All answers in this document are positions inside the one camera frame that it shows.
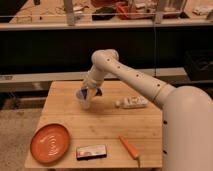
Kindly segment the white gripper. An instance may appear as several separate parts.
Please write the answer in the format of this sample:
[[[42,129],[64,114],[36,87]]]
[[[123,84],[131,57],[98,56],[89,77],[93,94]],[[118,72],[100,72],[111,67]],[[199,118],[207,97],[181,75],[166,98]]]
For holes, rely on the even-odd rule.
[[[81,89],[81,93],[84,99],[87,98],[87,89],[86,88],[97,88],[95,96],[102,96],[102,91],[100,88],[104,81],[104,73],[95,66],[92,66],[91,69],[87,72],[86,77],[82,82],[82,87],[85,89]]]

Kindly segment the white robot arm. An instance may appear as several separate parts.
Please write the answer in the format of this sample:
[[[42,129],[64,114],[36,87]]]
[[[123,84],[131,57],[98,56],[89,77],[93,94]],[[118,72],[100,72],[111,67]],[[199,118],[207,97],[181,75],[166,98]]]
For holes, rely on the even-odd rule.
[[[82,83],[88,98],[111,73],[162,110],[162,171],[213,171],[213,99],[205,91],[130,68],[114,49],[97,50],[91,60]]]

